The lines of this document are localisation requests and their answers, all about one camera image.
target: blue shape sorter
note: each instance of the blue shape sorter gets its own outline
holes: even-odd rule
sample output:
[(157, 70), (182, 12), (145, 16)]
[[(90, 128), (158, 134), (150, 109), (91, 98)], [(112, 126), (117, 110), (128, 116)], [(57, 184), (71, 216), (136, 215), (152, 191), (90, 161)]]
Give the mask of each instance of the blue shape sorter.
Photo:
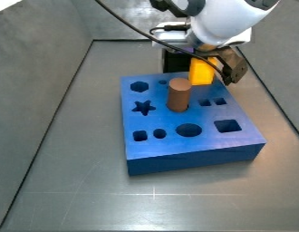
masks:
[(252, 160), (266, 141), (224, 84), (193, 86), (188, 110), (166, 108), (168, 83), (186, 72), (121, 78), (129, 175)]

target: brown cylinder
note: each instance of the brown cylinder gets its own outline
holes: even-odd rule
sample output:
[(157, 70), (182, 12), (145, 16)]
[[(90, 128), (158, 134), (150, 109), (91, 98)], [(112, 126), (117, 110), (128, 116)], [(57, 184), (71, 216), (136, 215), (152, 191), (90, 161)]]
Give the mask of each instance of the brown cylinder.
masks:
[(173, 78), (169, 81), (169, 92), (166, 106), (174, 112), (182, 112), (188, 109), (190, 82), (185, 78)]

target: hexagonal hole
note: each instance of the hexagonal hole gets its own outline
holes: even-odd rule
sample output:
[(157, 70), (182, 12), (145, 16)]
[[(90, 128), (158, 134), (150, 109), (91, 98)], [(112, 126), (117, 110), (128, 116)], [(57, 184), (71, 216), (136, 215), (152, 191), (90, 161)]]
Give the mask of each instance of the hexagonal hole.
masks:
[(145, 82), (134, 82), (130, 84), (130, 90), (134, 92), (144, 92), (149, 89), (149, 84)]

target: square hole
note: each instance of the square hole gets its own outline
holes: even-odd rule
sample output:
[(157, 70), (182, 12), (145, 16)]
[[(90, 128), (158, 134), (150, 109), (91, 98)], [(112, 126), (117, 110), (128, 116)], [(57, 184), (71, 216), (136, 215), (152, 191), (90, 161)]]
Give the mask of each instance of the square hole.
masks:
[(210, 106), (210, 101), (208, 99), (200, 99), (198, 100), (200, 106)]
[(226, 105), (226, 101), (224, 98), (214, 98), (213, 101), (216, 105)]
[(240, 125), (236, 120), (214, 121), (214, 127), (220, 133), (241, 131)]
[(145, 141), (148, 139), (148, 134), (144, 130), (133, 132), (134, 141)]

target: metal table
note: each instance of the metal table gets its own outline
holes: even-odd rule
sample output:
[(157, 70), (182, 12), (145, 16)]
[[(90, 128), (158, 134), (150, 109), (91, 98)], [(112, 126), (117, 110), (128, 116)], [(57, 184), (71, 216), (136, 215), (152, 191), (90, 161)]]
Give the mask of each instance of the metal table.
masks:
[(128, 176), (120, 76), (160, 62), (146, 42), (93, 44), (1, 231), (299, 230), (299, 136), (252, 72), (229, 91), (256, 160)]

